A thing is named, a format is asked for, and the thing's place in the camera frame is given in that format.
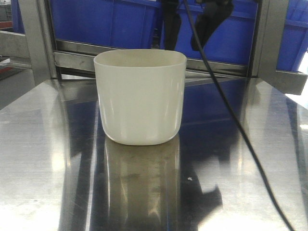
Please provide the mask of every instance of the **black cable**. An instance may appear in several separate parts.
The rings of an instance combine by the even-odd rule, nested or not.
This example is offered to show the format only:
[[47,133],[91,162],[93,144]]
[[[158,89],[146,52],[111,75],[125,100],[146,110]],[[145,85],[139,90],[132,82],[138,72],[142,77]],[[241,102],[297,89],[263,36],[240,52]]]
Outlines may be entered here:
[[262,177],[262,180],[263,180],[263,182],[264,182],[264,184],[265,184],[266,190],[268,191],[268,194],[269,194],[269,196],[270,196],[270,199],[271,199],[272,203],[274,204],[274,206],[275,206],[275,208],[276,208],[278,214],[280,215],[280,217],[282,218],[282,220],[284,221],[284,223],[286,224],[286,226],[289,228],[289,230],[290,230],[290,231],[295,231],[295,229],[292,227],[292,225],[290,224],[290,222],[289,222],[288,219],[286,218],[285,214],[283,213],[283,211],[282,211],[281,208],[279,207],[278,202],[277,202],[277,200],[276,200],[276,198],[275,198],[275,196],[274,196],[274,193],[273,193],[273,191],[272,191],[272,189],[271,189],[271,187],[270,187],[270,185],[269,185],[269,180],[268,180],[268,178],[267,178],[267,176],[266,176],[266,174],[265,174],[265,171],[264,171],[264,169],[263,169],[263,167],[262,167],[262,165],[261,165],[261,163],[260,163],[260,161],[259,161],[259,159],[258,159],[258,157],[257,157],[257,154],[256,154],[256,152],[255,152],[255,150],[254,150],[254,148],[253,148],[253,146],[252,146],[252,144],[251,144],[251,142],[250,142],[250,140],[249,140],[247,134],[245,133],[245,130],[243,129],[243,127],[242,127],[240,121],[239,121],[238,118],[236,117],[236,115],[235,115],[233,109],[231,108],[231,106],[230,106],[230,104],[229,104],[229,102],[228,102],[228,100],[227,100],[227,98],[226,98],[226,96],[225,96],[223,90],[221,89],[220,84],[218,83],[218,81],[217,81],[217,79],[216,79],[216,77],[215,77],[215,75],[214,75],[214,73],[213,73],[213,71],[212,71],[212,69],[211,69],[211,67],[210,67],[210,65],[208,64],[206,55],[205,55],[205,53],[204,53],[203,48],[201,47],[200,40],[199,40],[199,38],[198,38],[196,29],[195,29],[195,27],[194,27],[194,23],[193,23],[193,19],[192,19],[192,15],[191,15],[190,9],[189,9],[189,5],[188,5],[188,3],[187,3],[187,0],[183,0],[183,1],[184,1],[184,4],[185,4],[187,16],[188,16],[188,19],[189,19],[189,22],[190,22],[190,25],[191,25],[191,28],[192,28],[192,32],[193,32],[194,38],[195,38],[195,40],[196,40],[197,46],[198,46],[198,48],[199,48],[199,52],[200,52],[200,54],[201,54],[201,57],[202,57],[202,59],[203,59],[203,62],[204,62],[204,64],[205,64],[205,66],[206,66],[208,72],[210,73],[210,76],[211,76],[211,78],[213,79],[213,82],[214,82],[214,84],[215,84],[215,86],[216,86],[216,88],[217,88],[219,94],[221,95],[221,98],[222,98],[222,100],[223,100],[223,102],[224,102],[226,108],[228,109],[228,111],[229,111],[231,117],[233,118],[233,120],[234,120],[234,122],[235,122],[237,128],[239,129],[239,131],[240,131],[240,133],[241,133],[243,139],[245,140],[245,143],[246,143],[246,145],[247,145],[247,147],[248,147],[248,149],[249,149],[249,151],[250,151],[250,153],[251,153],[251,155],[252,155],[252,157],[253,157],[253,159],[254,159],[254,161],[255,161],[257,167],[258,167],[258,170],[259,170],[259,172],[260,172],[260,175],[261,175],[261,177]]

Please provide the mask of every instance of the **cup rim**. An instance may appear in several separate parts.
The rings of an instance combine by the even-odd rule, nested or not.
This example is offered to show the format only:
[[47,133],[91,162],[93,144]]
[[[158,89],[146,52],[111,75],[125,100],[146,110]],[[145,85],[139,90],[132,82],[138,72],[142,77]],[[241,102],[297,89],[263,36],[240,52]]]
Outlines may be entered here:
[[[107,64],[102,64],[102,63],[99,63],[97,61],[98,58],[100,58],[101,56],[103,55],[108,55],[109,53],[112,53],[112,52],[130,52],[130,51],[151,51],[151,52],[168,52],[168,53],[174,53],[174,54],[177,54],[177,55],[180,55],[182,56],[183,58],[183,61],[182,62],[179,62],[177,64],[172,64],[172,65],[159,65],[159,66],[117,66],[117,65],[107,65]],[[116,67],[116,68],[162,68],[162,67],[173,67],[173,66],[178,66],[178,65],[183,65],[187,62],[187,57],[181,53],[181,52],[178,52],[178,51],[169,51],[169,50],[162,50],[162,49],[118,49],[118,50],[111,50],[111,51],[104,51],[102,53],[99,53],[98,55],[96,55],[94,57],[94,64],[97,64],[97,65],[100,65],[100,66],[108,66],[108,67]]]

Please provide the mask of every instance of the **metal bar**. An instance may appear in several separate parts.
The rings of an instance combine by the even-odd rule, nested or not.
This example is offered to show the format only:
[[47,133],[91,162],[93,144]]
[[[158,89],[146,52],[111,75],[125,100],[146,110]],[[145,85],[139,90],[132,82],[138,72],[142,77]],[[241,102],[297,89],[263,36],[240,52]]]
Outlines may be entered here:
[[79,76],[79,77],[88,77],[95,78],[95,72],[93,71],[82,71],[71,68],[60,67],[61,74],[71,75],[71,76]]
[[3,29],[0,29],[0,31],[14,32],[13,27],[3,28]]
[[[64,51],[56,51],[54,52],[55,64],[58,67],[70,68],[75,70],[82,70],[86,73],[93,72],[94,73],[94,64],[93,64],[93,55],[87,54],[76,54],[71,52]],[[209,78],[208,73],[204,71],[192,71],[190,69],[187,70],[187,78]],[[218,77],[237,77],[235,75],[220,75]]]
[[284,30],[288,0],[268,0],[266,26],[264,28],[263,46],[260,56],[259,77],[271,78],[276,71],[280,45]]
[[276,70],[288,3],[260,1],[248,76],[260,77],[283,93],[301,94],[307,75]]
[[32,69],[30,59],[15,58],[15,57],[3,60],[2,62],[0,62],[0,66],[8,66],[20,69]]
[[0,55],[29,58],[27,40],[25,35],[0,31]]
[[[245,77],[247,75],[247,66],[237,64],[227,64],[218,62],[209,62],[212,70],[215,73],[221,73],[226,75],[235,75]],[[187,69],[207,71],[206,66],[202,60],[187,59]]]
[[64,51],[54,52],[55,65],[59,67],[94,72],[93,55],[76,54]]
[[[59,51],[68,51],[68,52],[87,54],[87,55],[97,55],[105,51],[117,50],[117,48],[96,46],[86,43],[63,41],[63,40],[57,40],[57,46]],[[247,66],[244,65],[226,64],[218,62],[209,62],[209,63],[215,73],[222,73],[222,74],[235,75],[241,77],[245,77],[247,73]],[[204,63],[201,60],[197,59],[188,59],[187,68],[192,70],[207,71]]]
[[300,95],[307,81],[307,75],[300,72],[275,71],[269,78],[263,80],[285,94]]
[[59,78],[54,65],[53,30],[47,0],[19,1],[35,84],[49,78]]
[[117,50],[117,48],[96,46],[81,42],[71,42],[64,40],[57,40],[57,47],[59,51],[68,51],[80,54],[98,55],[105,51]]
[[254,31],[254,38],[253,38],[253,46],[250,53],[249,59],[249,66],[248,66],[248,73],[249,77],[257,77],[260,58],[263,48],[263,38],[266,28],[266,20],[268,16],[269,10],[269,0],[262,0],[259,1],[258,4],[258,11],[256,17],[256,25]]
[[[218,78],[217,81],[219,83],[221,82],[226,82],[226,81],[232,81],[234,78]],[[185,86],[196,86],[196,85],[201,85],[201,84],[211,84],[213,83],[213,80],[211,78],[191,78],[191,79],[186,79],[185,80]]]

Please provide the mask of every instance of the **blue bin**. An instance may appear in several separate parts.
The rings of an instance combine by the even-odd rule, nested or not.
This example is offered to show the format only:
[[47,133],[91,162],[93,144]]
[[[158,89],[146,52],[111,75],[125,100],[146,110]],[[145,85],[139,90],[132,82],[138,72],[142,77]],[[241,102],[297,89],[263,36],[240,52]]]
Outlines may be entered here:
[[298,71],[308,48],[308,23],[286,20],[277,69]]
[[[20,19],[18,4],[15,20]],[[149,0],[51,0],[57,39],[120,48],[150,48],[160,3]],[[23,33],[22,24],[13,22]]]
[[[207,58],[211,61],[248,64],[252,39],[255,27],[255,18],[257,13],[257,4],[251,1],[234,1],[234,8],[239,11],[233,11],[213,33],[208,40],[204,50]],[[194,20],[197,15],[203,12],[200,6],[191,5],[190,10]],[[192,30],[188,21],[184,6],[178,10],[182,24],[178,34],[178,41],[175,47],[176,51],[184,53],[191,58],[200,59],[198,51],[191,48]],[[162,32],[161,48],[164,48],[164,30]]]
[[24,25],[20,15],[18,0],[11,0],[13,31],[24,34]]
[[287,11],[286,19],[308,22],[308,17],[306,16],[307,12],[307,0],[289,0],[289,8]]

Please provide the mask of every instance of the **metal table surface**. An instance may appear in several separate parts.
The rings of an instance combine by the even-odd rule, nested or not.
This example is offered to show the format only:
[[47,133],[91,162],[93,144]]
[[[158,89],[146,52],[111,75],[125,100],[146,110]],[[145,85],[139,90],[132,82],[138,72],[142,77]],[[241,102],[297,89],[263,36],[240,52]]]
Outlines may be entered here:
[[[308,111],[267,83],[221,83],[282,210],[307,231]],[[106,138],[95,80],[48,80],[0,111],[1,231],[286,231],[212,83],[189,83],[179,134]]]

